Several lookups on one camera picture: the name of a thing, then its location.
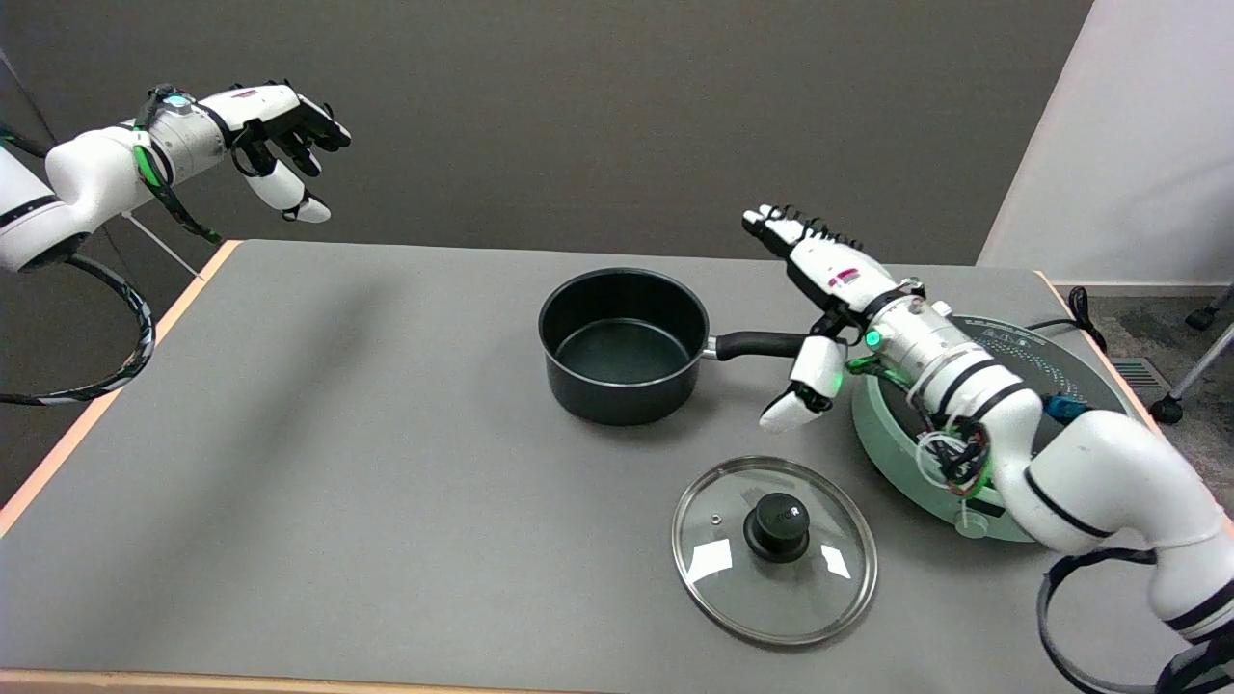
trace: white wall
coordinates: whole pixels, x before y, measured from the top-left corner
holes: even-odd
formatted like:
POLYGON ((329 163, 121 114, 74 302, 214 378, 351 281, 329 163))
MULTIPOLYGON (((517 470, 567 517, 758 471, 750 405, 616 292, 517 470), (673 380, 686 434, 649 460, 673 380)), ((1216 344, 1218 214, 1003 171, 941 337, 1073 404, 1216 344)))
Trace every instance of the white wall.
POLYGON ((1234 280, 1234 1, 1097 0, 977 264, 1234 280))

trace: chair wheel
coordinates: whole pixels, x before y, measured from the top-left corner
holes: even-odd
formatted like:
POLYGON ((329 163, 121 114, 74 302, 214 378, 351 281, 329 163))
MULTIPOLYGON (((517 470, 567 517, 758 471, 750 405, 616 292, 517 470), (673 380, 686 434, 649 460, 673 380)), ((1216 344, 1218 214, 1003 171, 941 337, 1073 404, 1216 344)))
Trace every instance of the chair wheel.
POLYGON ((1208 330, 1213 326, 1213 320, 1217 317, 1217 311, 1204 306, 1203 309, 1196 309, 1191 311, 1187 316, 1187 325, 1196 330, 1208 330))
POLYGON ((1149 414, 1161 424, 1178 424, 1182 420, 1182 405, 1166 395, 1149 406, 1149 414))

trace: table edge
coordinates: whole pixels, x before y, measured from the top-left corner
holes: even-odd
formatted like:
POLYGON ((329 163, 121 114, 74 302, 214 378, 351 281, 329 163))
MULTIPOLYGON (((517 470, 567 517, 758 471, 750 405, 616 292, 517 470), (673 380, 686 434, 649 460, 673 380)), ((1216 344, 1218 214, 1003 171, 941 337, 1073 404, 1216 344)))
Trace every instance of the table edge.
POLYGON ((527 689, 470 689, 379 682, 143 672, 0 669, 6 694, 581 694, 527 689))
MULTIPOLYGON (((1045 286, 1050 288, 1050 294, 1054 294, 1054 298, 1058 299, 1059 304, 1062 305, 1062 310, 1066 311, 1067 315, 1071 315, 1071 309, 1067 307, 1066 300, 1064 300, 1062 295, 1059 294, 1059 290, 1054 286, 1054 283, 1050 282, 1050 278, 1045 277, 1045 273, 1041 270, 1033 270, 1033 274, 1041 278, 1041 282, 1045 283, 1045 286)), ((1101 363, 1106 366, 1106 370, 1109 372, 1109 375, 1114 377, 1114 382, 1118 383, 1118 387, 1123 389, 1123 394, 1127 395, 1127 400, 1132 404, 1133 408, 1135 408, 1135 412, 1140 416, 1140 420, 1144 422, 1144 426, 1149 427, 1149 430, 1156 433, 1157 436, 1165 436, 1165 433, 1162 433, 1161 431, 1161 427, 1157 426, 1156 420, 1153 419, 1153 415, 1150 415, 1148 409, 1144 406, 1144 403, 1140 403, 1139 396, 1135 395, 1135 391, 1132 390, 1132 387, 1127 383, 1127 379, 1123 378, 1123 374, 1118 373, 1118 369, 1114 368, 1114 364, 1109 361, 1109 357, 1107 357, 1106 353, 1101 351, 1101 347, 1097 346, 1097 341, 1093 340, 1087 331, 1081 330, 1080 332, 1081 335, 1083 335, 1083 338, 1088 341, 1088 346, 1092 347, 1092 351, 1097 354, 1097 358, 1101 359, 1101 363)))
MULTIPOLYGON (((215 251, 215 254, 210 257, 210 261, 204 268, 201 268, 197 277, 189 283, 189 286, 180 293, 180 296, 176 298, 174 304, 172 304, 172 307, 168 309, 167 314, 159 319, 158 325, 154 328, 155 346, 158 346, 158 343, 163 341, 163 337, 170 332, 172 327, 180 320, 180 316, 184 315, 184 311, 188 310, 189 305, 197 298, 197 294, 201 294, 201 290, 206 286, 206 283, 210 282, 210 278, 218 272, 218 268, 222 267, 227 257, 231 256, 236 247, 241 243, 241 241, 225 241, 222 246, 215 251)), ((60 469, 60 466, 64 464, 64 461, 73 453, 73 449, 77 448, 78 443, 85 438, 85 435, 89 433, 90 429, 99 421, 99 417, 107 411, 107 408, 110 408, 116 398, 123 391, 123 388, 118 388, 101 398, 91 400, 90 404, 86 405, 85 411, 81 412, 81 415, 73 422, 73 426, 64 432, 64 436, 62 436, 56 446, 52 447, 52 451, 47 453, 43 462, 38 463, 35 472, 32 472, 30 477, 26 478, 26 482, 17 488, 12 499, 10 499, 4 508, 0 508, 0 538, 4 538, 5 533, 9 532, 15 522, 17 522, 22 511, 25 511, 35 500, 35 496, 43 490, 43 487, 52 479, 56 472, 60 469)))
MULTIPOLYGON (((159 320, 155 331, 155 345, 172 330, 239 243, 239 241, 227 241, 215 252, 210 262, 206 263, 206 267, 202 268, 201 279, 195 279, 180 294, 163 319, 159 320)), ((1034 270, 1033 274, 1045 283, 1050 293, 1059 301, 1059 305, 1062 306, 1062 310, 1070 314, 1070 309, 1067 309, 1062 295, 1054 288, 1054 283, 1045 277, 1045 273, 1034 270)), ((1145 426, 1161 435, 1161 429, 1156 421, 1149 415, 1109 358, 1097 347, 1092 336, 1085 332, 1083 337, 1088 341, 1088 346, 1096 352, 1106 369, 1113 375, 1116 383, 1127 394, 1128 400, 1134 405, 1145 426)), ((73 453, 73 449, 77 448, 78 443, 81 442, 122 390, 121 388, 90 403, 85 412, 73 422, 73 426, 69 427, 56 447, 43 458, 43 462, 35 468, 35 472, 21 485, 9 504, 0 509, 0 538, 12 527, 22 511, 30 506, 35 496, 43 489, 52 475, 56 474, 69 454, 73 453)), ((0 668, 0 684, 9 685, 5 690, 12 694, 94 694, 100 687, 106 687, 115 694, 170 694, 172 692, 183 693, 185 690, 193 690, 194 694, 549 694, 543 690, 474 689, 422 684, 329 682, 184 673, 63 672, 4 668, 0 668)))

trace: floor vent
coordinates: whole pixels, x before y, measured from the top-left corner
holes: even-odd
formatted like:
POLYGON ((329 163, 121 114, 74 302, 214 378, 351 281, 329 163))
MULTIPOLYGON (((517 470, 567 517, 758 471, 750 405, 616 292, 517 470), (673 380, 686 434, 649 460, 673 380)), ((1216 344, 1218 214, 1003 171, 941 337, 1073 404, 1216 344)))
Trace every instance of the floor vent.
POLYGON ((1154 403, 1170 391, 1170 382, 1144 357, 1119 357, 1109 361, 1140 400, 1154 403))

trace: lid rim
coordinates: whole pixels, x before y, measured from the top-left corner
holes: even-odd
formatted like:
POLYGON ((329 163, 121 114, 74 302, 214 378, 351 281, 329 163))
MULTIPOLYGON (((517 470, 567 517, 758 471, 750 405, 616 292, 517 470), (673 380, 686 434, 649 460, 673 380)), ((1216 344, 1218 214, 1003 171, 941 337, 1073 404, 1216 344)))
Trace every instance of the lid rim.
POLYGON ((724 461, 705 472, 701 477, 698 477, 698 479, 694 480, 690 487, 686 488, 686 490, 681 494, 681 499, 677 500, 676 510, 673 512, 673 561, 677 567, 677 579, 681 580, 681 584, 690 594, 690 598, 696 605, 698 605, 703 614, 711 617, 711 620, 721 627, 727 629, 738 637, 769 646, 810 646, 844 632, 865 614, 870 603, 872 603, 879 579, 879 558, 874 542, 874 532, 870 530, 870 525, 866 522, 865 516, 861 515, 860 509, 858 509, 856 503, 853 501, 853 498, 837 487, 835 483, 817 472, 800 463, 793 463, 775 456, 740 456, 737 458, 729 458, 728 461, 724 461), (797 474, 829 493, 840 508, 849 514, 864 548, 865 571, 863 572, 861 588, 858 593, 858 599, 855 599, 851 605, 849 605, 835 620, 823 629, 798 636, 764 633, 737 622, 716 609, 714 605, 708 603, 702 596, 695 584, 686 580, 689 567, 685 566, 681 552, 680 530, 685 519, 685 512, 690 508, 691 501, 694 501, 695 496, 697 496, 702 489, 721 477, 740 472, 743 469, 766 467, 779 468, 780 472, 797 474))

